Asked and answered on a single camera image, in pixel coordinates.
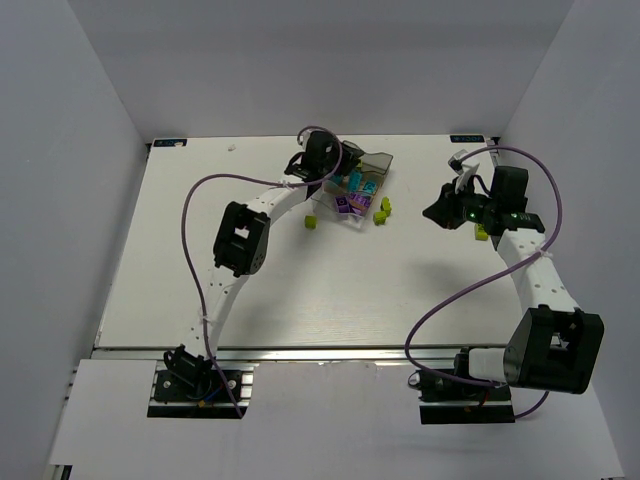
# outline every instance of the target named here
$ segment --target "gray wall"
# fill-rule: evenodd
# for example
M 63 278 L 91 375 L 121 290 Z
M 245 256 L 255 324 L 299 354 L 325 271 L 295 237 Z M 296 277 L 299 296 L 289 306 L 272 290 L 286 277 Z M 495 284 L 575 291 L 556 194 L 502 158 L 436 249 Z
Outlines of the gray wall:
M 572 0 L 70 0 L 145 140 L 504 130 Z
M 538 154 L 560 184 L 555 261 L 582 307 L 605 321 L 595 386 L 631 479 L 640 479 L 638 25 L 637 1 L 576 2 L 503 138 Z M 552 195 L 534 170 L 532 210 L 551 226 Z
M 0 478 L 31 480 L 90 351 L 145 150 L 66 1 L 2 2 L 0 65 Z

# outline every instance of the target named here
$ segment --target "tabletop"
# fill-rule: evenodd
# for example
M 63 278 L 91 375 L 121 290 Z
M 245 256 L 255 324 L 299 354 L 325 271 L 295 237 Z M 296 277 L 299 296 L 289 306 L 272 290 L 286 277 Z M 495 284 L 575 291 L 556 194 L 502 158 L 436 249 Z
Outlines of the tabletop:
M 428 309 L 505 268 L 491 242 L 474 239 L 473 225 L 448 231 L 421 215 L 455 176 L 447 165 L 451 155 L 484 144 L 454 144 L 446 135 L 340 138 L 368 153 L 394 156 L 377 197 L 389 197 L 391 216 L 375 226 L 369 212 L 356 230 L 325 218 L 324 207 L 313 201 L 285 214 L 271 229 L 262 269 L 234 304 L 221 347 L 398 346 Z M 190 138 L 182 147 L 153 147 L 96 345 L 180 344 L 199 315 L 180 243 L 189 188 L 205 175 L 223 172 L 277 181 L 299 148 L 294 137 Z M 490 183 L 491 158 L 484 153 L 479 159 L 479 173 Z M 264 190 L 218 179 L 197 191 L 188 243 L 202 282 L 213 268 L 212 245 L 226 205 Z M 315 230 L 304 226 L 311 211 L 318 214 Z M 507 277 L 438 313 L 415 343 L 505 344 L 521 318 Z

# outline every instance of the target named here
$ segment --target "white wall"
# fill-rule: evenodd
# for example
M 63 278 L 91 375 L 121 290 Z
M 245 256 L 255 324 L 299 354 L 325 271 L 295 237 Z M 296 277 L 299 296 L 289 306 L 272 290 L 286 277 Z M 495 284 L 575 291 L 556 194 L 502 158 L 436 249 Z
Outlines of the white wall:
M 0 478 L 42 477 L 90 352 L 144 144 L 64 0 L 0 15 Z
M 154 136 L 504 130 L 572 0 L 70 0 Z
M 538 154 L 560 184 L 555 261 L 581 306 L 604 319 L 594 383 L 631 479 L 640 478 L 638 25 L 637 1 L 577 1 L 502 140 Z M 551 227 L 550 189 L 538 172 L 531 182 L 531 210 Z

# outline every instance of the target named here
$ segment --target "white platform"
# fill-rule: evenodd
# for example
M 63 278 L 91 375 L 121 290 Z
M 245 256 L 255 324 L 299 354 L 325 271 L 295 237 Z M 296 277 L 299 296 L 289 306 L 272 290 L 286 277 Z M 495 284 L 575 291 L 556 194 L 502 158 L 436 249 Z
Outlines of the white platform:
M 146 418 L 156 362 L 83 360 L 51 463 L 72 480 L 621 476 L 591 389 L 515 425 L 420 425 L 409 366 L 265 364 L 241 420 Z M 540 392 L 515 391 L 522 411 Z
M 473 226 L 445 231 L 422 217 L 455 174 L 449 157 L 483 144 L 452 144 L 448 136 L 341 136 L 367 152 L 394 155 L 381 196 L 392 216 L 362 231 L 324 218 L 315 231 L 303 217 L 311 202 L 271 231 L 267 260 L 240 293 L 221 345 L 295 347 L 401 345 L 430 307 L 504 268 Z M 180 247 L 180 212 L 191 185 L 228 172 L 277 180 L 298 151 L 293 137 L 193 138 L 185 147 L 152 148 L 118 274 L 105 310 L 100 347 L 175 347 L 198 315 L 198 301 Z M 488 154 L 480 173 L 491 181 Z M 203 282 L 222 212 L 264 187 L 214 180 L 194 197 L 189 245 Z M 506 343 L 521 319 L 510 279 L 456 302 L 417 335 L 416 343 Z

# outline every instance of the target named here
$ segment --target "yellow-green block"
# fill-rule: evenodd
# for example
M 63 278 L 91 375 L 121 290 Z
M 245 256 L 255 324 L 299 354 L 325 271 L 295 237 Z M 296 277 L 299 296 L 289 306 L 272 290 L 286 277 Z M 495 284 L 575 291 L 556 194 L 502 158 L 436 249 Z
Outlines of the yellow-green block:
M 373 223 L 376 225 L 384 225 L 387 221 L 387 214 L 384 212 L 376 212 L 373 214 Z
M 476 223 L 474 227 L 476 240 L 489 240 L 489 235 L 485 232 L 484 227 L 478 223 Z
M 318 225 L 318 217 L 315 215 L 307 215 L 304 217 L 304 226 L 310 228 L 311 230 L 315 230 L 316 225 Z
M 391 215 L 391 202 L 389 201 L 389 197 L 384 197 L 382 199 L 382 204 L 380 205 L 380 210 L 387 214 L 387 217 Z

